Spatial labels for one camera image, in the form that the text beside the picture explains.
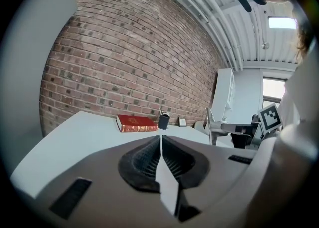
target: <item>black slot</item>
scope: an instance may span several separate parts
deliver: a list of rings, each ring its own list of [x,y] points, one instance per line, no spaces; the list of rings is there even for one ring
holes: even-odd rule
[[[90,187],[92,181],[78,178],[74,183],[51,205],[52,212],[68,219],[72,211],[79,203],[85,192]]]
[[[250,164],[251,161],[253,160],[251,158],[241,157],[241,156],[238,156],[238,155],[229,156],[228,159],[232,160],[232,161],[235,161],[235,162],[244,163],[244,164]]]
[[[178,220],[180,220],[181,222],[184,222],[200,213],[201,211],[198,208],[191,206],[188,203],[186,196],[184,194],[183,188],[179,184],[177,203],[176,203],[174,216],[176,216]]]

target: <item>red book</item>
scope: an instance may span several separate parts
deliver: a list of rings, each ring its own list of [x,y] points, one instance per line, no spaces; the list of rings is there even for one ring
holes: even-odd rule
[[[158,129],[158,126],[147,117],[119,114],[116,122],[121,132],[146,132]]]

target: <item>brick wall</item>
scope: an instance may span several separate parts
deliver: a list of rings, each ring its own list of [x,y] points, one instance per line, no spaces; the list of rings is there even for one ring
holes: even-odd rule
[[[77,0],[49,55],[41,84],[46,135],[73,114],[205,120],[215,74],[214,43],[174,0]]]

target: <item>white desk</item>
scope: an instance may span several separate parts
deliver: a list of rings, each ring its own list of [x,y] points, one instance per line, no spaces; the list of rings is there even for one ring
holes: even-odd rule
[[[129,141],[169,135],[209,144],[209,137],[191,127],[169,126],[155,132],[121,133],[115,119],[79,112],[41,140],[19,163],[13,184],[36,197],[56,176],[86,156]]]

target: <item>hair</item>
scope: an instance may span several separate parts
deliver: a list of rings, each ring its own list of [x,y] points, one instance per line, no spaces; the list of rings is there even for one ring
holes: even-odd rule
[[[310,30],[305,30],[302,26],[297,26],[298,27],[298,44],[297,44],[297,62],[300,60],[299,58],[303,60],[308,52],[309,46],[311,44],[311,41],[314,37],[312,32]]]
[[[295,9],[293,10],[293,16],[297,21],[297,35],[298,35],[298,43],[297,43],[297,63],[301,63],[302,60],[306,57],[307,52],[309,50],[309,46],[314,37],[313,31],[309,28],[306,23],[300,24],[298,20],[297,13]]]

